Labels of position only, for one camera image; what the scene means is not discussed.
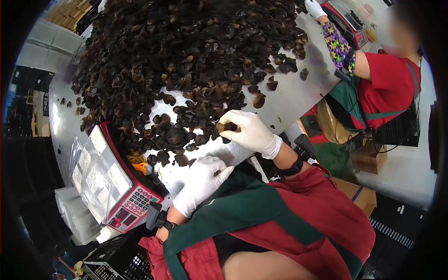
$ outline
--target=metal table surface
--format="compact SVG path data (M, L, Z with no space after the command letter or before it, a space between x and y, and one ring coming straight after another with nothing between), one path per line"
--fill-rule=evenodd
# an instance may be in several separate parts
M306 58L297 60L297 73L281 73L277 69L275 80L278 81L276 91L268 90L266 83L271 74L265 77L264 81L258 84L259 89L266 95L266 102L260 109L255 109L252 105L253 95L247 90L247 86L243 86L243 93L246 96L245 106L242 110L247 112L258 112L260 118L268 126L268 128L280 134L285 131L291 124L305 114L320 99L323 98L339 81L333 73L334 64L327 50L327 45L323 39L321 25L309 14L301 13L296 19L297 26L302 28L308 34L308 43L305 45ZM83 36L90 36L91 26L83 33ZM296 58L292 52L281 50L281 53L289 57ZM303 81L299 78L299 72L307 68L309 71L308 78ZM176 105L183 105L186 101L182 97L180 91L171 91L170 94L176 97ZM60 100L65 97L65 104L72 102L71 108L61 105ZM64 179L66 186L72 183L69 178L69 159L70 151L75 136L78 137L81 144L87 140L85 132L80 131L81 119L89 112L86 110L84 115L76 116L76 98L71 90L71 83L67 84L62 77L55 75L50 84L49 91L49 113L50 113L50 130L52 135L53 146L55 149L56 160ZM175 121L177 115L172 111L170 105L165 104L162 100L156 101L155 106L150 114L150 120L156 115L167 113L171 120ZM193 152L185 152L189 159L198 158L205 155L213 155L221 158L228 166L238 165L253 154L253 151L241 147L240 145L230 142L223 144L221 138L215 141L210 140L207 144L200 146L199 150ZM170 161L174 160L173 154L170 154ZM170 192L162 203L166 209L172 204L172 199L179 193L184 185L185 178L188 177L188 167L179 167L168 164L161 167L160 163L155 166L155 170L159 170L162 175L162 182Z

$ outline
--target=red stool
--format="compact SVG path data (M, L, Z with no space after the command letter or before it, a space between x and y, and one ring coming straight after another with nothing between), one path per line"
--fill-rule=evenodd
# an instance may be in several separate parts
M313 116L316 119L317 122L317 104L314 105L308 112L306 112L302 117L304 116ZM322 129L320 129L320 135L310 137L310 141L312 144L319 144L319 143L327 143L329 140L325 137L325 134L323 133Z

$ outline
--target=floral arm sleeve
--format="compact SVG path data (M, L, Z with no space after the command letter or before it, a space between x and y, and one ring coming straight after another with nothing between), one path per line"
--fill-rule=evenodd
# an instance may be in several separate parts
M349 53L349 43L342 37L339 30L331 22L326 22L323 26L324 40L327 43L328 51L330 52L330 57L333 60L334 65L342 70L344 67L344 60ZM350 58L349 63L349 76L353 77L355 70L355 58L356 55Z

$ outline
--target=worker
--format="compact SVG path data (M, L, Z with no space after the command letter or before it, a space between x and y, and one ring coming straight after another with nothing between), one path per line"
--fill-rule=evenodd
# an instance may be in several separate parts
M91 251L98 247L98 242L92 241L87 245L74 246L68 249L62 257L54 259L53 267L56 272L53 274L53 278L55 280L72 280L77 276L82 276L77 274L74 268L75 264L83 260Z
M393 5L386 10L390 26L380 35L386 38L384 49L389 53L378 54L354 52L319 3L305 0L305 6L322 25L335 66L342 71L346 69L353 77L353 82L341 81L325 96L344 128L351 132L366 127L377 129L406 111L420 91L422 55L418 27L412 26L411 11L404 5Z
M166 227L139 242L153 277L354 279L375 241L366 213L257 114L230 110L219 122L236 124L237 132L220 135L273 160L281 182L233 172L217 157L196 160L168 209ZM232 194L216 195L226 190Z

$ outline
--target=white latex glove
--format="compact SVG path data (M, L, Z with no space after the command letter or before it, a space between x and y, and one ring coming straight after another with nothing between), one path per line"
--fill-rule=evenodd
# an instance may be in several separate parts
M274 159L280 151L282 138L273 134L255 113L230 110L220 118L221 124L232 122L241 132L226 130L222 137L235 141L241 146L261 153L265 159Z
M173 206L190 218L196 207L211 196L232 173L234 166L227 167L216 156L198 158L190 167L189 178L184 188L172 201Z
M305 0L305 8L315 19L327 15L316 0Z

